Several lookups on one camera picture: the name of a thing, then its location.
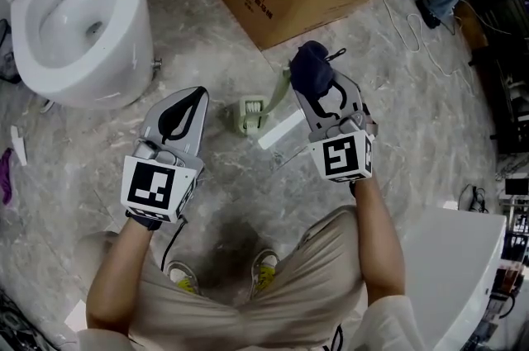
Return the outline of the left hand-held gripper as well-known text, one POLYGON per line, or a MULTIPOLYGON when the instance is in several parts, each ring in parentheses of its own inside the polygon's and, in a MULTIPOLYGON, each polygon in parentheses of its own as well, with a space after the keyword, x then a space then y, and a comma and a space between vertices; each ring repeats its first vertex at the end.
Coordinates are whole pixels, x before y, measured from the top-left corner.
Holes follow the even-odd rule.
POLYGON ((123 164, 121 204, 132 215, 168 223, 182 216, 204 169, 197 155, 208 103, 206 88, 185 88, 147 112, 143 138, 123 164))

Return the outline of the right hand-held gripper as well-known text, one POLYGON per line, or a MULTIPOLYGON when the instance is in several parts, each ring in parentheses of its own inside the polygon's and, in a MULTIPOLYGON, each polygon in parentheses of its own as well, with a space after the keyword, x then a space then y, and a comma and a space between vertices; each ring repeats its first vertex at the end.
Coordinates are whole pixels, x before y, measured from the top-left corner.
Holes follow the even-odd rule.
POLYGON ((308 149, 321 178, 355 182, 373 174, 376 123, 364 112, 358 85, 338 70, 331 86, 341 93, 341 114, 326 112, 318 100, 295 95, 311 129, 308 149))

